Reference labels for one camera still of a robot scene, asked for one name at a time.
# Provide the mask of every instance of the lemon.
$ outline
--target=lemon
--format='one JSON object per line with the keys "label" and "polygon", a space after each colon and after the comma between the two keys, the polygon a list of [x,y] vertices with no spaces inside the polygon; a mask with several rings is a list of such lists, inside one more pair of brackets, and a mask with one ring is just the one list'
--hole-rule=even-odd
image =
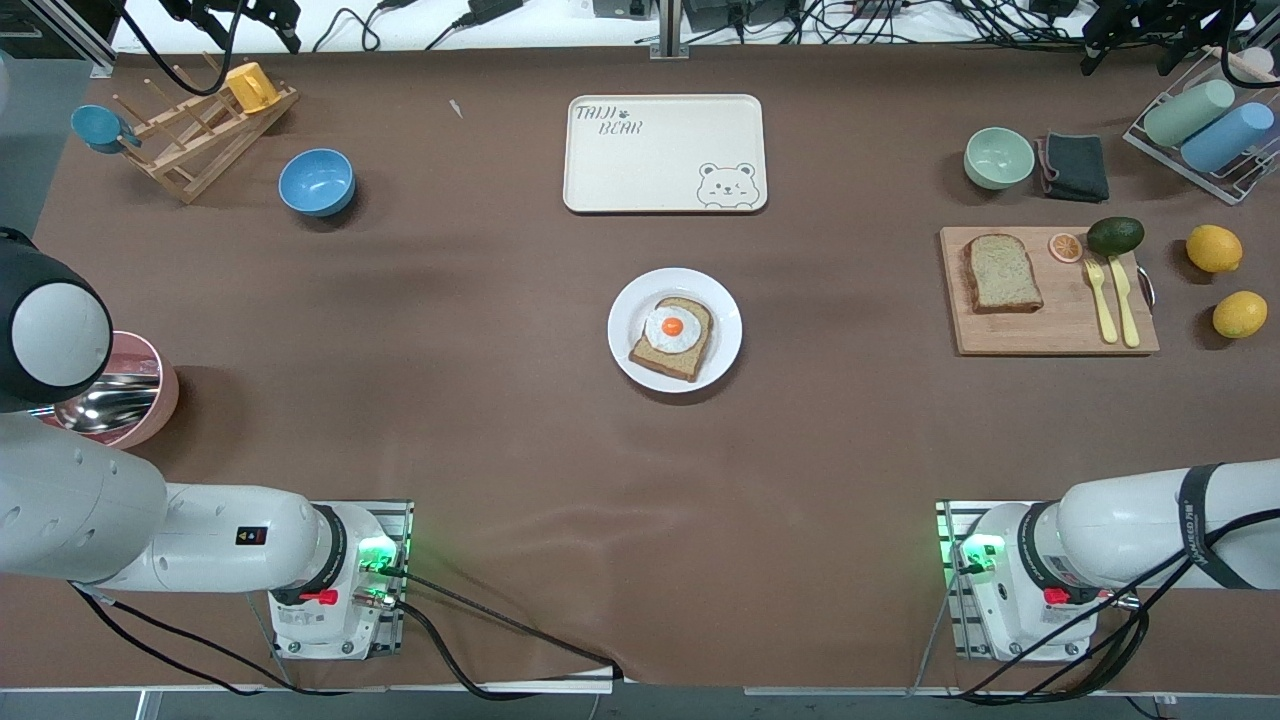
{"label": "lemon", "polygon": [[1228,295],[1213,309],[1213,329],[1231,340],[1249,337],[1267,322],[1267,301],[1256,292],[1242,290]]}
{"label": "lemon", "polygon": [[1217,225],[1199,225],[1187,236],[1187,256],[1206,273],[1230,273],[1240,266],[1244,249],[1234,232]]}

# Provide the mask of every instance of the toast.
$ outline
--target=toast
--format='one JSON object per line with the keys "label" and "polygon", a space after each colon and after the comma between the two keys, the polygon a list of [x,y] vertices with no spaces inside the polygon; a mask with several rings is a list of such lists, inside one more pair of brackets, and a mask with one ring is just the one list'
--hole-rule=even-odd
{"label": "toast", "polygon": [[703,365],[703,357],[707,355],[708,342],[710,342],[713,323],[710,310],[704,307],[700,302],[685,297],[664,297],[658,301],[655,307],[675,306],[682,310],[687,310],[698,322],[703,325],[703,334],[698,338],[698,342],[692,347],[684,352],[662,352],[654,348],[649,343],[649,340],[640,333],[640,340],[636,341],[635,347],[631,348],[631,354],[627,355],[627,360],[631,360],[641,368],[648,368],[655,373],[662,373],[663,375],[681,379],[685,382],[694,382],[698,379],[698,370]]}
{"label": "toast", "polygon": [[1034,313],[1044,306],[1023,241],[984,234],[964,247],[964,274],[973,311]]}

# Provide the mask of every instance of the pink bowl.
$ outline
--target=pink bowl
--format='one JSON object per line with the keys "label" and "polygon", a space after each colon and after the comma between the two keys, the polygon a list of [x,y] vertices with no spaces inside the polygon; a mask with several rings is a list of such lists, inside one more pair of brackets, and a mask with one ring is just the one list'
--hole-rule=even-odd
{"label": "pink bowl", "polygon": [[[140,375],[159,375],[160,388],[156,391],[156,400],[147,409],[147,413],[136,423],[115,428],[101,433],[83,433],[84,437],[102,445],[124,450],[133,447],[151,436],[160,432],[160,428],[169,421],[173,411],[178,407],[178,375],[173,372],[160,351],[141,336],[115,331],[111,334],[111,356],[106,361],[104,373],[133,373]],[[60,428],[61,425],[50,415],[42,418],[46,425]]]}

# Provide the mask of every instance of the folded cloth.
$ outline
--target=folded cloth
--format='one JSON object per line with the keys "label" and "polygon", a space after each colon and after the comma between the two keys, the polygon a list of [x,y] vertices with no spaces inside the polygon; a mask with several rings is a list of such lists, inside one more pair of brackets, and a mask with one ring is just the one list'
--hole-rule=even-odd
{"label": "folded cloth", "polygon": [[1036,154],[1047,197],[1076,202],[1102,202],[1111,197],[1101,137],[1050,132],[1036,138]]}

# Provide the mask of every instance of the gray floor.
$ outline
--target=gray floor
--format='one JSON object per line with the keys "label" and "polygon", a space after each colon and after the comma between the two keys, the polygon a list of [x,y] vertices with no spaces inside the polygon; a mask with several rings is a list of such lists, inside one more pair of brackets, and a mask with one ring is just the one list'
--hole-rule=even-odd
{"label": "gray floor", "polygon": [[[69,60],[10,60],[13,96],[0,115],[0,224],[31,233],[69,132],[68,118],[88,83],[88,65]],[[133,653],[120,644],[119,653]],[[15,662],[14,648],[0,648],[3,662]],[[1276,692],[1280,693],[1280,678]],[[128,720],[134,692],[0,693],[0,720]],[[1151,701],[1143,700],[1151,708]],[[166,693],[157,720],[326,720],[326,719],[520,719],[589,720],[594,697],[557,696],[492,705],[461,693],[361,693],[307,698],[284,692],[238,698],[223,692]],[[1280,700],[1184,698],[1180,717],[1189,720],[1280,719]],[[740,688],[671,688],[617,685],[594,707],[600,720],[1140,720],[1120,698],[1097,697],[1055,706],[973,707],[937,698],[895,697],[748,697]]]}

